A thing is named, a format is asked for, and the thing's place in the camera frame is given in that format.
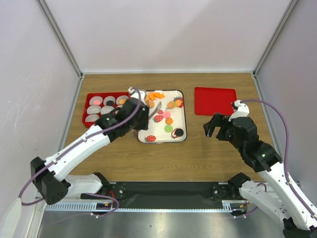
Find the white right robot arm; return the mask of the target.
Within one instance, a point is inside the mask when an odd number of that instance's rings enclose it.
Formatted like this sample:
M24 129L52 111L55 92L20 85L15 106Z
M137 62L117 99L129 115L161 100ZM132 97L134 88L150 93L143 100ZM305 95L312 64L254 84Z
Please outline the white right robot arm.
M287 168L287 153L282 158L268 143L259 139L258 129L249 117L247 101L232 103L233 114L214 114L203 125L206 137L219 127L216 138L229 142L247 166L259 174L273 189L276 198L262 190L243 173L229 181L228 193L233 199L243 198L253 203L277 224L286 238L315 238L317 236L317 208L292 179Z

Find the pink round cookie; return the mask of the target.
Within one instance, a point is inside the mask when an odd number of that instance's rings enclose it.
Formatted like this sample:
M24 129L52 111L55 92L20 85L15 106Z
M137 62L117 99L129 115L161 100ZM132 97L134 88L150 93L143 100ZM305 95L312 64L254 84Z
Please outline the pink round cookie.
M94 102L93 102L93 105L100 105L101 104L101 101L100 100L95 100Z
M163 117L164 117L165 119L167 119L167 118L170 117L170 112L169 112L169 111L165 111L162 115L163 115Z

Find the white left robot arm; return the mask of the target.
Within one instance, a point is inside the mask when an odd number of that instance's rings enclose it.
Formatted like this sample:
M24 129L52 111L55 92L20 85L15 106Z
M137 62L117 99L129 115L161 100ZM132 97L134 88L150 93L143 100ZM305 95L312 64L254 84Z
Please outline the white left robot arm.
M42 160L34 158L30 163L31 181L48 205L72 195L105 198L109 193L108 181L101 173L88 176L70 176L69 173L94 152L111 144L132 130L146 130L149 110L146 92L133 87L122 108L102 115L74 142L63 150Z

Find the metal tongs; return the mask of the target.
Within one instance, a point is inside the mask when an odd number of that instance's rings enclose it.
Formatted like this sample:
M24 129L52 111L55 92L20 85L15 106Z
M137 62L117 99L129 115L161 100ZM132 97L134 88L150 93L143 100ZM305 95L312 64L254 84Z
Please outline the metal tongs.
M161 102L155 107L155 109L149 114L149 121L154 117L154 115L161 109ZM131 134L133 138L138 136L139 130L131 130Z

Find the black round cookie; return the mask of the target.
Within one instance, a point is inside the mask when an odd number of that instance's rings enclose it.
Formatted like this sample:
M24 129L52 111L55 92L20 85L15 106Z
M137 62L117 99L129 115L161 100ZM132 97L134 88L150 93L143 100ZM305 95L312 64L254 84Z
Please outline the black round cookie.
M114 105L114 101L112 101L112 100L107 100L107 101L106 101L106 105L107 105L107 106L113 106L113 105Z
M176 131L174 132L174 134L177 136L177 137L181 137L184 135L184 130L181 129L181 128L178 128L176 129Z

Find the orange scalloped cookie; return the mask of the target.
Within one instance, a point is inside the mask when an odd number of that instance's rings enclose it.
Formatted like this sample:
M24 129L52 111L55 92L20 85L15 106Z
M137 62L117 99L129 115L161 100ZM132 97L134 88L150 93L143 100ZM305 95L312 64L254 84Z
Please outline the orange scalloped cookie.
M172 124L173 124L173 119L172 119L172 118L167 118L167 119L165 120L165 123L166 123L167 125L172 125Z

